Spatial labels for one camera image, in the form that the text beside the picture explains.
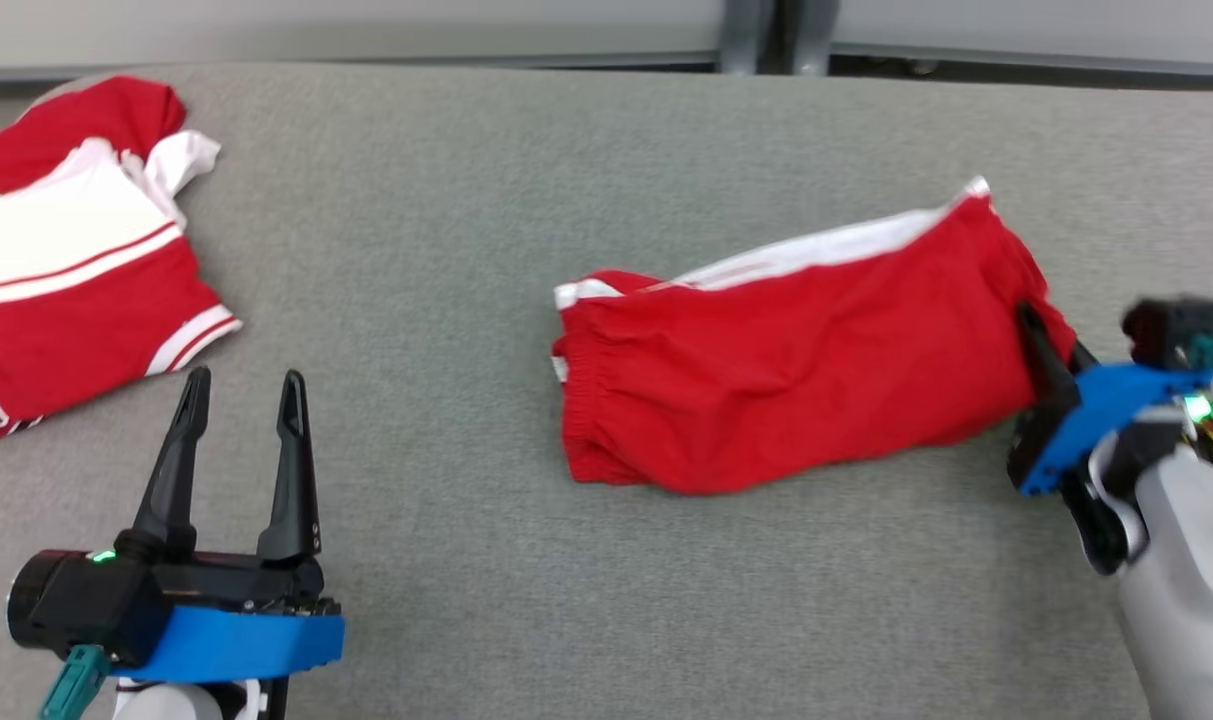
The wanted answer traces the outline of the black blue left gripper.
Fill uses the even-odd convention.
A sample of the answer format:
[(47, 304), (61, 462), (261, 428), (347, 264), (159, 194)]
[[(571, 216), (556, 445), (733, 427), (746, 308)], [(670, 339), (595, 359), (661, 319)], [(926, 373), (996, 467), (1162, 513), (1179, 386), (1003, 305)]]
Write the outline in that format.
[[(207, 430), (210, 370), (187, 375), (139, 509), (116, 555), (139, 562), (195, 552), (190, 502)], [(280, 459), (257, 556), (195, 556), (155, 568), (175, 602), (152, 659), (116, 672), (116, 720), (286, 720), (289, 685), (344, 655), (341, 602), (324, 593), (321, 520), (304, 375), (287, 370), (277, 416)]]

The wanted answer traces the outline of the red white jersey shirt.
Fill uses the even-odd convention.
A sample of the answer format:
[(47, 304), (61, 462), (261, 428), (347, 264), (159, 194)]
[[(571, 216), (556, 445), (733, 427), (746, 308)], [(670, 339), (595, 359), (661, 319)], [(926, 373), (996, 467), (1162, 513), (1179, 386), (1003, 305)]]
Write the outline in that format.
[(221, 145), (176, 91), (114, 76), (0, 132), (0, 438), (150, 375), (241, 322), (200, 278), (176, 198)]

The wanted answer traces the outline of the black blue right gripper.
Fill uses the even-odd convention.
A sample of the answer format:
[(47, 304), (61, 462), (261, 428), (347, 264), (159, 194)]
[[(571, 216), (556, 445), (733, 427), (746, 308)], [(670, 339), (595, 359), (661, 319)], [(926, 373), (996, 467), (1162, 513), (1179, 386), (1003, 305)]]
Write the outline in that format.
[(1081, 341), (1063, 354), (1030, 301), (1018, 302), (1016, 328), (1033, 401), (1018, 421), (1008, 478), (1025, 497), (1058, 495), (1090, 568), (1110, 577), (1147, 545), (1138, 480), (1185, 446), (1185, 401), (1211, 385), (1213, 370), (1099, 365)]

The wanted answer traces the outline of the red shorts with white stripe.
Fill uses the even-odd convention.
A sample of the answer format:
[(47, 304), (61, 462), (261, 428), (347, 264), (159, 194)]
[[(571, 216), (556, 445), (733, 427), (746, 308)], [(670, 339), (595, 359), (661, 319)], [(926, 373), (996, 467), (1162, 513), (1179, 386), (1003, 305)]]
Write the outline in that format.
[(602, 270), (554, 292), (571, 478), (729, 495), (952, 445), (1033, 401), (1019, 305), (1074, 328), (972, 179), (938, 208), (803, 234), (678, 278)]

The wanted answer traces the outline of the grey partition post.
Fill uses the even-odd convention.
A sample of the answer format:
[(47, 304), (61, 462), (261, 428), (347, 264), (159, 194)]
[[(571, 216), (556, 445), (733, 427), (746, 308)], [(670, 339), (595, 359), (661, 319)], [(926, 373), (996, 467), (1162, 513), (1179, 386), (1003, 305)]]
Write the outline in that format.
[(842, 0), (722, 0), (716, 68), (756, 76), (780, 61), (788, 76), (827, 76)]

